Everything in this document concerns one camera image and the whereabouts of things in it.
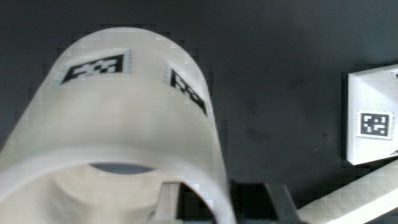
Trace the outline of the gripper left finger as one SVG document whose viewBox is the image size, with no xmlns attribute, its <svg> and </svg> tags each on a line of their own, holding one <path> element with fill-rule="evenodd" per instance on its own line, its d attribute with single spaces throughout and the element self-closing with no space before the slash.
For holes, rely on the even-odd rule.
<svg viewBox="0 0 398 224">
<path fill-rule="evenodd" d="M 181 182 L 161 183 L 154 211 L 145 224 L 188 224 L 188 219 L 177 212 L 183 186 Z"/>
</svg>

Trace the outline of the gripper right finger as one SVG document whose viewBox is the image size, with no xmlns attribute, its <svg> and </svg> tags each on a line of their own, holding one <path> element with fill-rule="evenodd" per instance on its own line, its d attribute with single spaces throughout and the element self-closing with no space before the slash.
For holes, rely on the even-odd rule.
<svg viewBox="0 0 398 224">
<path fill-rule="evenodd" d="M 231 200 L 238 224 L 302 224 L 284 185 L 232 182 Z"/>
</svg>

